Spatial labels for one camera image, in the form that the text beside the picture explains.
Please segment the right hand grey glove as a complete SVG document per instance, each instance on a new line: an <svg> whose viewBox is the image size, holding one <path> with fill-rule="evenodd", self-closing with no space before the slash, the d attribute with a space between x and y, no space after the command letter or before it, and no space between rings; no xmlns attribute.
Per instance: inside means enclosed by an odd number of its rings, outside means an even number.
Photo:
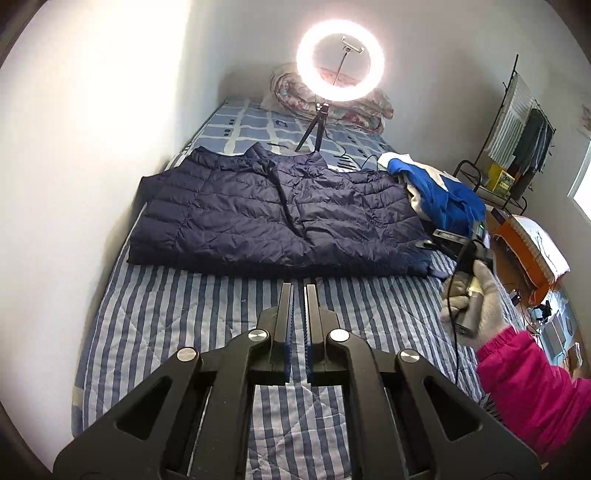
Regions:
<svg viewBox="0 0 591 480"><path fill-rule="evenodd" d="M461 345L478 351L486 343L508 328L509 324L504 320L501 295L495 275L480 260L474 261L473 269L475 277L484 292L483 303L478 310L480 313L479 330L473 337L458 334L457 338ZM454 278L448 278L444 283L440 321L444 330L452 339L454 339L452 317L469 306L470 299L465 293L467 284L467 276L464 273L459 273Z"/></svg>

